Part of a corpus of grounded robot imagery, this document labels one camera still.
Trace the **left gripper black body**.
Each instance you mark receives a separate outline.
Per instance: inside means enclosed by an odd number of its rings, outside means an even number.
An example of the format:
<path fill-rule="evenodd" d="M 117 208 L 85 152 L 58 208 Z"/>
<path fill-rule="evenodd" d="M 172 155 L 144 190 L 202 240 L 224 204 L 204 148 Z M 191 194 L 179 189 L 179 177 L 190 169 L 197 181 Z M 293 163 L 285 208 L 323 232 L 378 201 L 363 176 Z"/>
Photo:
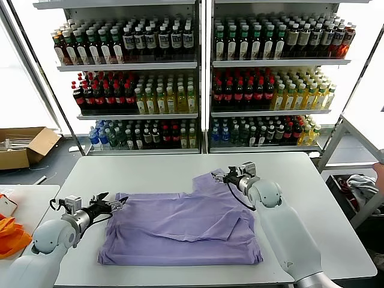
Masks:
<path fill-rule="evenodd" d="M 85 208 L 85 212 L 88 214 L 89 220 L 94 221 L 101 214 L 109 214 L 110 206 L 104 203 L 93 203 Z"/>

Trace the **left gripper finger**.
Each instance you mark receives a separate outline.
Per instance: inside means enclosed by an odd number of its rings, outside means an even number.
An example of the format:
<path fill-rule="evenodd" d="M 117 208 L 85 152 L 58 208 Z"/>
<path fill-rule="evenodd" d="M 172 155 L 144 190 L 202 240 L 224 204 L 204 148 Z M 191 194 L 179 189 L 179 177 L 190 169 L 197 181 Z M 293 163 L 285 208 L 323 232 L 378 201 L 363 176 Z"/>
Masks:
<path fill-rule="evenodd" d="M 108 192 L 103 192 L 96 196 L 93 196 L 92 199 L 89 201 L 89 205 L 90 206 L 98 205 L 102 207 L 108 207 L 109 202 L 104 199 L 108 194 L 109 194 Z"/>
<path fill-rule="evenodd" d="M 115 212 L 117 210 L 122 209 L 122 207 L 125 205 L 127 200 L 128 200 L 128 196 L 112 202 L 106 202 L 106 206 L 110 208 L 111 212 Z"/>

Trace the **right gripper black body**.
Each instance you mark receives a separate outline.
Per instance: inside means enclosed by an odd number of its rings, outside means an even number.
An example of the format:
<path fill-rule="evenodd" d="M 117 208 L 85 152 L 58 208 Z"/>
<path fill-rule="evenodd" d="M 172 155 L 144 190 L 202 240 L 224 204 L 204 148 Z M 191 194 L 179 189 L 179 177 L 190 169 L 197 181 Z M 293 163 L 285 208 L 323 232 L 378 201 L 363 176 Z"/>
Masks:
<path fill-rule="evenodd" d="M 244 189 L 244 186 L 245 186 L 244 178 L 245 178 L 244 175 L 237 175 L 235 173 L 232 173 L 230 175 L 230 182 L 236 185 L 237 189 Z"/>

